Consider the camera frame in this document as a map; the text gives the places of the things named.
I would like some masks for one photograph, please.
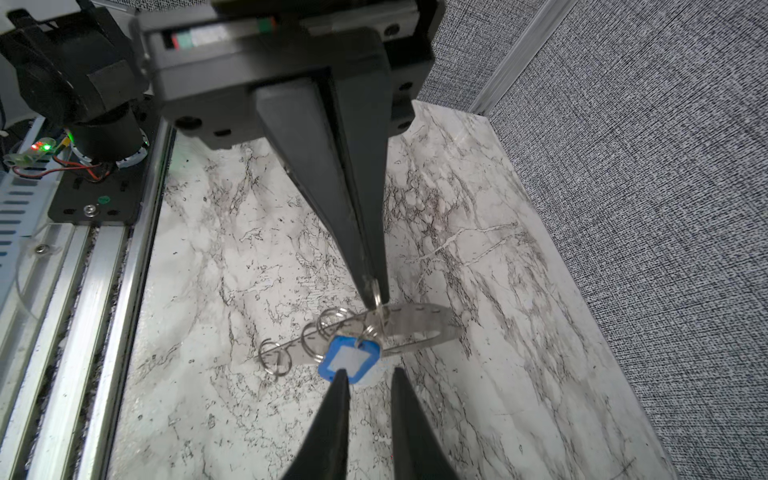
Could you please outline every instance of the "blue key tag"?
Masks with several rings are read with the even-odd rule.
[[[382,349],[371,340],[361,340],[355,347],[356,341],[351,336],[333,337],[325,358],[317,367],[317,373],[332,382],[336,370],[346,369],[349,383],[357,383],[379,361]]]

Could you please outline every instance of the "white marble surface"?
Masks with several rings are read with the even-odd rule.
[[[389,141],[392,298],[450,305],[467,330],[353,388],[348,478],[392,477],[399,362],[461,478],[673,477],[488,121],[415,109]],[[179,136],[111,477],[279,478],[329,384],[271,379],[256,347],[345,305],[343,261],[268,143]]]

